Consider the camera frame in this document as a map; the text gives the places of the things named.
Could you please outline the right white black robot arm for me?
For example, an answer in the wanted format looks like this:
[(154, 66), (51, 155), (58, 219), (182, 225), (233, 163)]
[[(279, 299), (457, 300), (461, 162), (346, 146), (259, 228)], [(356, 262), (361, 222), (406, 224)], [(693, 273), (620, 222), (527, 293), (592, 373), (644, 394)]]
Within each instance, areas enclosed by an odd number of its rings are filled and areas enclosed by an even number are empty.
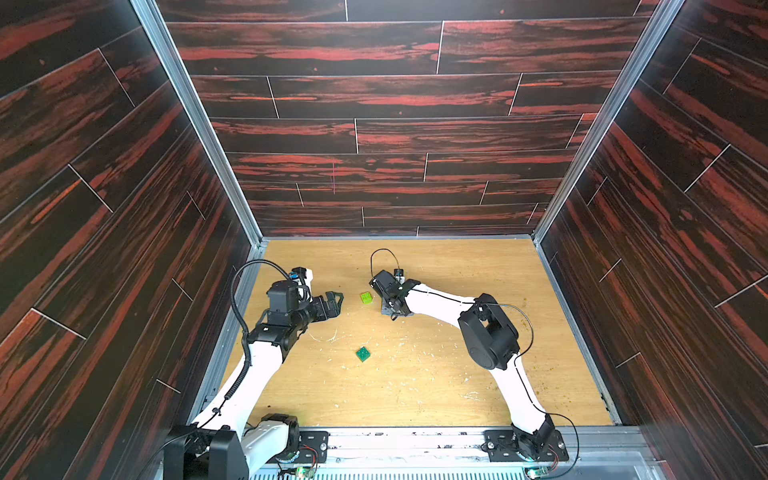
[(462, 297), (405, 280), (384, 270), (370, 286), (393, 317), (426, 315), (460, 330), (471, 359), (488, 370), (510, 412), (512, 450), (525, 460), (566, 460), (568, 452), (551, 415), (527, 378), (519, 333), (494, 297)]

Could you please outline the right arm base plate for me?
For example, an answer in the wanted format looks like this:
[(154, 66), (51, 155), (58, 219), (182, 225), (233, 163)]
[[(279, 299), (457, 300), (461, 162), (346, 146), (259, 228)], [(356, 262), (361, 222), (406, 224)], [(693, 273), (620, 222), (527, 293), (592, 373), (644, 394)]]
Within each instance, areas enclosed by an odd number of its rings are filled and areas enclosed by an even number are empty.
[(481, 449), (491, 462), (565, 462), (570, 459), (562, 434), (552, 430), (547, 438), (516, 428), (486, 430)]

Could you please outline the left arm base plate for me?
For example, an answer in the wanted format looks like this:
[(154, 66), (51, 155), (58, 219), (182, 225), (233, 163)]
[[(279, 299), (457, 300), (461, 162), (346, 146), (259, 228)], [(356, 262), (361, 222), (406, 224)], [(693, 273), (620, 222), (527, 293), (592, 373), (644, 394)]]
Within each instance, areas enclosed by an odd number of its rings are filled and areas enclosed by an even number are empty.
[(275, 464), (324, 464), (327, 461), (330, 433), (323, 430), (299, 430), (289, 435), (283, 452), (275, 455)]

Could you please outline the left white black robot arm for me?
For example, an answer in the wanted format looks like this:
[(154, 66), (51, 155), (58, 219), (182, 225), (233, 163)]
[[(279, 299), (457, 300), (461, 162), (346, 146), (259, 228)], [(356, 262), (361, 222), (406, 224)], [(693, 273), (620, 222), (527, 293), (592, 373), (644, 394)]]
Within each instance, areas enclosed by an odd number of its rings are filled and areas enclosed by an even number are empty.
[(175, 427), (162, 445), (164, 479), (249, 479), (265, 464), (289, 463), (303, 450), (296, 417), (249, 417), (271, 378), (312, 323), (336, 318), (344, 296), (312, 293), (312, 272), (293, 269), (267, 291), (269, 305), (245, 333), (238, 370), (188, 426)]

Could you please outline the dark green lego brick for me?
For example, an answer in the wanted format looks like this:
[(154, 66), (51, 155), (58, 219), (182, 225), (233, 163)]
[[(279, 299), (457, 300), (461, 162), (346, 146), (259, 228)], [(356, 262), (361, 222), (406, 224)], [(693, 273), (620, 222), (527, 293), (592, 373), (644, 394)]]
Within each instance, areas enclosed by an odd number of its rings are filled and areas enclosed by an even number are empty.
[(361, 362), (365, 362), (368, 360), (371, 356), (370, 351), (365, 347), (360, 347), (356, 352), (355, 355)]

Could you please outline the aluminium front rail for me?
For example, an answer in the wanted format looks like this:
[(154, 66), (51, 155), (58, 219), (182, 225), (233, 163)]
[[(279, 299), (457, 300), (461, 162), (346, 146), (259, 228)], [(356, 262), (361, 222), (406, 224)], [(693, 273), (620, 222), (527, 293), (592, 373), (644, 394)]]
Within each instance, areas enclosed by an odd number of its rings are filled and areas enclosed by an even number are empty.
[(663, 479), (635, 427), (567, 428), (565, 462), (491, 462), (483, 432), (508, 427), (302, 428), (330, 433), (324, 464), (267, 463), (249, 479)]

